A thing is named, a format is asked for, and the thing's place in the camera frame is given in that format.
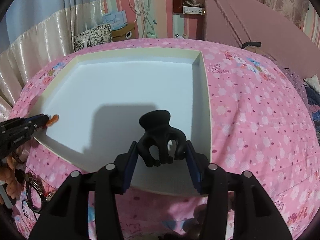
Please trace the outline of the person's left hand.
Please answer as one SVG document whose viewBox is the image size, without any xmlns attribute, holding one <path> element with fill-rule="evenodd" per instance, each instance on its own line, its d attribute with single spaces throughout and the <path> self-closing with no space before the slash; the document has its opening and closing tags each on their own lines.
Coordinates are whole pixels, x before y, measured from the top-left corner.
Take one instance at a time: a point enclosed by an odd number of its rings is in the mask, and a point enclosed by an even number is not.
<svg viewBox="0 0 320 240">
<path fill-rule="evenodd" d="M 25 163 L 21 161 L 17 152 L 12 152 L 6 158 L 6 163 L 1 163 L 1 181 L 7 187 L 6 194 L 12 199 L 19 199 L 24 189 L 23 183 L 20 183 L 16 177 L 17 170 L 25 170 Z"/>
</svg>

